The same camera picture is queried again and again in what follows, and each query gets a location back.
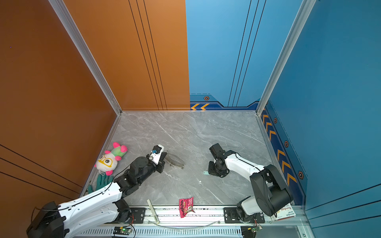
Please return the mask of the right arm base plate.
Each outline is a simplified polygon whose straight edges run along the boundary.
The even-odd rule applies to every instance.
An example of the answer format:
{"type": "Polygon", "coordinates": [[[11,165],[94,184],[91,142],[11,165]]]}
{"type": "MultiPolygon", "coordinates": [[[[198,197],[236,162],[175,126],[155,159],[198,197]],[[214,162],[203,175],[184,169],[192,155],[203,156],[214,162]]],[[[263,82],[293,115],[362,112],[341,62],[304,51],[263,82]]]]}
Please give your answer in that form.
{"type": "Polygon", "coordinates": [[[241,213],[238,212],[237,207],[224,207],[223,213],[224,213],[224,222],[226,224],[236,224],[236,223],[264,224],[265,223],[265,217],[263,213],[256,213],[254,215],[250,215],[244,218],[243,216],[241,216],[241,213]]]}

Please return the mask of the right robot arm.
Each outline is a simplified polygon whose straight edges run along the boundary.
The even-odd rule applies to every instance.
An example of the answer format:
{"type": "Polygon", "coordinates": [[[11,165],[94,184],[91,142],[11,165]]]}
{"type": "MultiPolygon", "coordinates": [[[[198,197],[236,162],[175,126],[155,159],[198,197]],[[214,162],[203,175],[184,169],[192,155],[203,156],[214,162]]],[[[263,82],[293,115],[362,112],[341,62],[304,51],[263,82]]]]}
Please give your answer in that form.
{"type": "Polygon", "coordinates": [[[236,172],[251,183],[254,195],[237,204],[240,222],[252,223],[259,213],[276,217],[278,211],[293,201],[293,194],[276,166],[252,163],[235,151],[225,151],[218,143],[209,150],[214,157],[208,164],[209,175],[224,178],[236,172]]]}

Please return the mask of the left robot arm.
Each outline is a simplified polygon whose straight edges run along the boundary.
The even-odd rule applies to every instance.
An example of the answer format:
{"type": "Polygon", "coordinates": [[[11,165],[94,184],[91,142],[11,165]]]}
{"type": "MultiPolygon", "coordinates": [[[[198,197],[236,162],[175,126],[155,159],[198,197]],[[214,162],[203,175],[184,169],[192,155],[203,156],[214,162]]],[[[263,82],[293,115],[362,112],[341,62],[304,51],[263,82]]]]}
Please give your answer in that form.
{"type": "Polygon", "coordinates": [[[166,155],[163,152],[138,157],[129,169],[103,188],[70,202],[45,204],[27,228],[27,236],[73,238],[105,223],[126,222],[131,209],[125,197],[137,191],[154,172],[163,172],[166,155]]]}

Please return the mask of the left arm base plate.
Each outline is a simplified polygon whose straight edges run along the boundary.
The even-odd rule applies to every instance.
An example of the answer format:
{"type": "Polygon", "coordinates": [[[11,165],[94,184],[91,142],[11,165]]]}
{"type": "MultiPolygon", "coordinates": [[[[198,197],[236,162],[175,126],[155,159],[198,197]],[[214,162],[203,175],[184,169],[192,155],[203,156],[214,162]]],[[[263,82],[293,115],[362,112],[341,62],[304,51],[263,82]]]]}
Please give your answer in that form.
{"type": "Polygon", "coordinates": [[[128,213],[128,219],[126,220],[127,224],[142,224],[144,222],[146,213],[146,208],[144,207],[133,207],[130,208],[128,213]]]}

